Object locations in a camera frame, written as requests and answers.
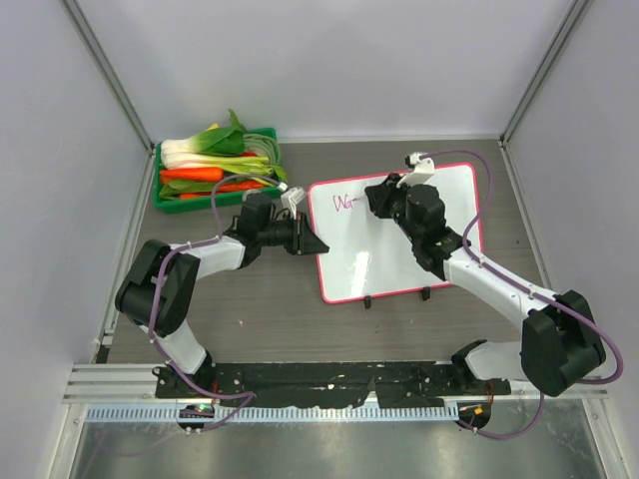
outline green plastic basket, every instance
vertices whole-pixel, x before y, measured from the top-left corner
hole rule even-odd
[[[250,133],[278,139],[274,128],[259,128],[251,130]],[[162,166],[162,143],[156,145],[156,169],[153,178],[153,205],[162,210],[164,213],[184,213],[194,212],[195,210],[203,210],[211,207],[211,197],[193,198],[192,200],[173,200],[163,201],[160,198],[160,190],[162,183],[160,182],[160,170]],[[267,187],[260,189],[260,192],[269,195],[271,198],[278,198],[282,193],[276,187]],[[238,205],[242,202],[244,192],[220,193],[216,195],[216,205],[218,207],[226,207],[228,205]]]

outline carrot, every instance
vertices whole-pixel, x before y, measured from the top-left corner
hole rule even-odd
[[[240,183],[226,183],[221,185],[218,188],[218,192],[220,193],[231,193],[231,192],[244,192],[246,190],[253,190],[258,188],[263,188],[265,185],[262,183],[255,182],[253,180],[248,180]]]
[[[160,170],[160,177],[171,180],[216,183],[224,177],[224,170],[215,167],[176,168],[174,170]]]
[[[180,193],[180,200],[192,200],[193,198],[209,197],[210,193]]]

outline white clamp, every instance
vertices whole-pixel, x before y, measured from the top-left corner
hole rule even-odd
[[[282,206],[291,212],[291,216],[295,218],[298,215],[298,205],[307,196],[307,192],[304,188],[294,187],[288,189],[282,193],[280,200],[282,200]]]
[[[397,183],[399,187],[406,183],[410,187],[422,185],[435,174],[435,162],[429,158],[428,153],[412,153],[406,157],[406,164],[410,171]]]

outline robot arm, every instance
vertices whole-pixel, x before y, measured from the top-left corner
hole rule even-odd
[[[274,218],[271,198],[263,193],[248,195],[240,214],[220,240],[179,252],[169,263],[155,325],[157,340],[176,365],[204,389],[211,385],[215,363],[186,321],[196,281],[248,266],[263,246],[281,245],[292,255],[328,252],[328,247],[312,232],[306,215],[298,213],[294,205],[289,207],[283,218]],[[117,309],[145,332],[160,265],[178,246],[155,239],[147,241],[116,295]]]
[[[410,173],[390,174],[380,185],[364,190],[371,212],[380,219],[394,220],[423,269],[467,289],[522,333],[522,340],[516,342],[475,341],[453,355],[453,363],[469,381],[527,379],[545,394],[561,394],[605,361],[600,337],[537,295],[497,277],[485,264],[489,262],[512,282],[525,284],[528,290],[553,298],[594,322],[587,301],[574,291],[558,295],[535,286],[489,261],[472,245],[464,248],[462,237],[446,225],[445,205],[437,189],[423,183],[434,174],[432,159],[421,160],[423,157],[413,154],[406,159]]]

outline handwritten text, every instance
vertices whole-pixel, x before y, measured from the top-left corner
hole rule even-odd
[[[352,200],[348,199],[348,195],[344,195],[343,198],[341,195],[333,196],[332,203],[335,206],[335,211],[339,210],[350,210],[352,208]]]

